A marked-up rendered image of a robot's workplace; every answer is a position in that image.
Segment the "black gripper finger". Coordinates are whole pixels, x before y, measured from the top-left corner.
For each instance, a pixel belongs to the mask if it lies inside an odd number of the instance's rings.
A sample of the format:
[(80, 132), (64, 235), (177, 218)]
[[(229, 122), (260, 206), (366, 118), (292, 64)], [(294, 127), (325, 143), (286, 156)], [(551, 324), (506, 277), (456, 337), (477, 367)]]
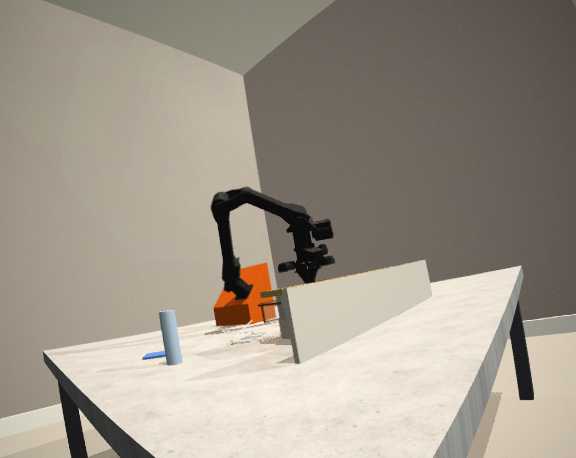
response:
[(304, 270), (295, 271), (295, 273), (297, 273), (301, 277), (303, 282), (305, 282), (305, 284), (307, 284), (307, 283), (311, 283), (309, 271), (310, 271), (310, 269), (304, 269)]
[(316, 275), (317, 275), (317, 272), (318, 272), (319, 269), (321, 269), (321, 267), (317, 267), (317, 268), (312, 268), (312, 269), (310, 269), (310, 271), (309, 271), (309, 276), (310, 276), (311, 282), (314, 282), (314, 281), (315, 281)]

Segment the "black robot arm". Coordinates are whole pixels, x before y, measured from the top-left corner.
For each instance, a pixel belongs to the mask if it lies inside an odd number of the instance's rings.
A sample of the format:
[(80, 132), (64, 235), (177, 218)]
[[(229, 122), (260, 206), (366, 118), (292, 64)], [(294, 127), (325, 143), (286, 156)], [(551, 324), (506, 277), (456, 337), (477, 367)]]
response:
[[(240, 277), (241, 264), (239, 258), (234, 255), (230, 226), (230, 211), (245, 203), (275, 214), (290, 224), (287, 233), (293, 233), (294, 244), (311, 241), (310, 231), (315, 241), (334, 237), (329, 218), (313, 221), (312, 217), (307, 214), (306, 209), (301, 205), (283, 203), (248, 186), (225, 193), (216, 193), (211, 205), (211, 212), (218, 225), (223, 258), (222, 280), (224, 282), (224, 291), (232, 292), (236, 296), (235, 300), (246, 300), (253, 289), (253, 284), (249, 285)], [(323, 260), (326, 254), (328, 254), (326, 244), (321, 244), (319, 247), (315, 247), (314, 243), (310, 243), (310, 247), (301, 245), (301, 261), (307, 259), (310, 262), (316, 262), (317, 260)]]

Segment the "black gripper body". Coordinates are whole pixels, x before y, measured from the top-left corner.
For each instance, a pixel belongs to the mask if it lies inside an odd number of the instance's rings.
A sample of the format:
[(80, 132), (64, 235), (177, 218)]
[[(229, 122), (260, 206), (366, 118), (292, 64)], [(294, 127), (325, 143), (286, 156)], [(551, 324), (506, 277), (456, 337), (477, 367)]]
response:
[[(321, 266), (327, 266), (327, 265), (335, 264), (335, 258), (333, 256), (326, 256), (326, 257), (324, 257), (323, 260), (317, 260), (316, 262), (312, 262), (312, 263), (308, 263), (310, 261), (307, 259), (301, 261), (301, 256), (300, 256), (301, 245), (305, 245), (305, 247), (310, 247), (310, 243), (312, 243), (312, 242), (309, 241), (309, 242), (302, 242), (302, 243), (295, 244), (294, 251), (296, 251), (296, 255), (297, 255), (296, 263), (294, 261), (281, 263), (278, 265), (278, 272), (282, 273), (282, 272), (287, 272), (289, 270), (295, 270), (295, 269), (296, 269), (296, 271), (299, 271), (299, 270), (307, 269), (307, 267), (308, 267), (308, 269), (312, 269), (312, 268), (317, 268), (317, 267), (321, 267)], [(305, 262), (305, 264), (302, 264), (304, 262)]]

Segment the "grey rectangular panel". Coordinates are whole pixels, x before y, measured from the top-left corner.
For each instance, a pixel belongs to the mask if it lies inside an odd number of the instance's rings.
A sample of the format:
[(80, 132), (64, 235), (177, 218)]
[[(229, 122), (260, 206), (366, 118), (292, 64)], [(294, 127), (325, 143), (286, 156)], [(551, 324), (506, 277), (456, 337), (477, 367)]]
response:
[(282, 295), (297, 364), (433, 296), (425, 260), (285, 288)]

